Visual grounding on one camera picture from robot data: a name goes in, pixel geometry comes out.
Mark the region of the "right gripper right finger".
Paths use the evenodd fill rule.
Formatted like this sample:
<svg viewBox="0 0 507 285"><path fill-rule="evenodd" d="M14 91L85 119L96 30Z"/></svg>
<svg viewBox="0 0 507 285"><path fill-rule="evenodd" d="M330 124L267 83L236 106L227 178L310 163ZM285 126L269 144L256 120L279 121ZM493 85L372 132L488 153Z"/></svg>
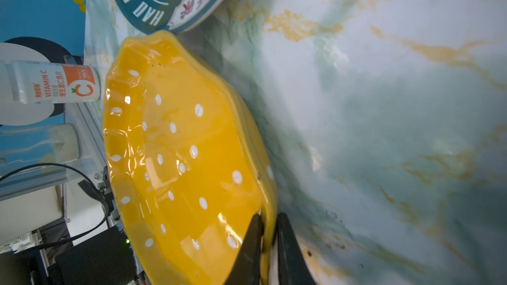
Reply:
<svg viewBox="0 0 507 285"><path fill-rule="evenodd" d="M289 217L277 217L278 277L282 285L316 285L298 245Z"/></svg>

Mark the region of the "yellow polka dot plate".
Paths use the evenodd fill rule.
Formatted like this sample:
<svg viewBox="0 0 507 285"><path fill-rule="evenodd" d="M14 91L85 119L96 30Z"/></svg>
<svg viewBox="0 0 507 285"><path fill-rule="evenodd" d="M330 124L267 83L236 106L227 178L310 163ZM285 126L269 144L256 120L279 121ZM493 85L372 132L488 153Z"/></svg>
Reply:
<svg viewBox="0 0 507 285"><path fill-rule="evenodd" d="M121 44L105 80L104 142L120 218L153 284L223 284L260 215L269 280L277 184L236 90L177 37Z"/></svg>

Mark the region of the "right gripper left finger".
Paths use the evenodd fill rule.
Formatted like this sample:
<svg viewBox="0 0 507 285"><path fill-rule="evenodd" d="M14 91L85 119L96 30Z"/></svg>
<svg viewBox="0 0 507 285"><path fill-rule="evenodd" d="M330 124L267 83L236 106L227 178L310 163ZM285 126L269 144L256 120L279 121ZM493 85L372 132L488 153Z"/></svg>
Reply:
<svg viewBox="0 0 507 285"><path fill-rule="evenodd" d="M259 285L261 243L264 225L259 214L252 216L244 241L225 285Z"/></svg>

